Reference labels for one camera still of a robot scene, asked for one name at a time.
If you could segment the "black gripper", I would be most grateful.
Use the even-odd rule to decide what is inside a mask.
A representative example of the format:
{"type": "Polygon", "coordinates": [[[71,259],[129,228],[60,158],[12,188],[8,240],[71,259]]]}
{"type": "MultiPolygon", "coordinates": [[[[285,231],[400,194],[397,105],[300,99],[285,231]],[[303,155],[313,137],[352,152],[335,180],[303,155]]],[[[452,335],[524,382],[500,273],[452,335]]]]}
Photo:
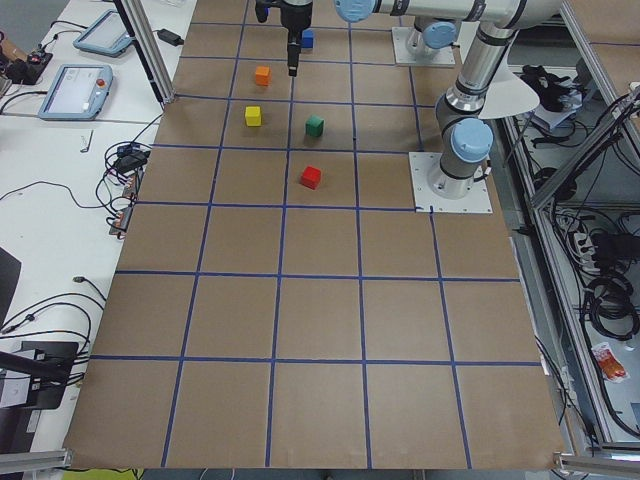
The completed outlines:
{"type": "Polygon", "coordinates": [[[290,77],[298,74],[302,46],[302,31],[309,28],[312,20],[312,0],[256,0],[255,14],[259,23],[265,23],[271,9],[280,10],[280,23],[288,30],[287,68],[290,77]]]}

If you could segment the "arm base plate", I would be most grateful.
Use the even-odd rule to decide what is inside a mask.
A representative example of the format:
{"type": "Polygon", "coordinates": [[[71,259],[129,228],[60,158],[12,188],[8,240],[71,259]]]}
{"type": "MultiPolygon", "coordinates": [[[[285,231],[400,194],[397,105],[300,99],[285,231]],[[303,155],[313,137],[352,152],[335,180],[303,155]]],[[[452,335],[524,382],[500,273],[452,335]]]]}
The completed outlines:
{"type": "Polygon", "coordinates": [[[456,64],[451,46],[440,49],[428,47],[422,34],[413,27],[393,27],[391,38],[396,65],[453,68],[456,64]]]}
{"type": "Polygon", "coordinates": [[[448,177],[438,152],[410,152],[409,165],[414,209],[419,213],[492,214],[483,171],[463,180],[448,177]]]}

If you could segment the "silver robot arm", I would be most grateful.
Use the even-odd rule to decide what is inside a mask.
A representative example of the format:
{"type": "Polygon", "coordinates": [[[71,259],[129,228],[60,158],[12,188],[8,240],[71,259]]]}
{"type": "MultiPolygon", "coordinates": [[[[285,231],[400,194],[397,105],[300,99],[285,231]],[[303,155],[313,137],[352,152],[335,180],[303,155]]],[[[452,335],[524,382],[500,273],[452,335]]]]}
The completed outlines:
{"type": "Polygon", "coordinates": [[[405,45],[414,57],[430,56],[450,47],[457,37],[458,26],[454,20],[416,16],[405,45]]]}
{"type": "Polygon", "coordinates": [[[488,159],[493,133],[484,122],[486,96],[499,69],[506,64],[510,47],[522,29],[555,15],[558,1],[336,1],[334,8],[345,22],[357,23],[373,14],[415,17],[414,30],[423,43],[438,49],[450,45],[431,27],[453,26],[457,21],[477,22],[475,37],[455,83],[436,103],[443,152],[427,178],[436,195],[464,198],[475,182],[475,172],[488,159]]]}

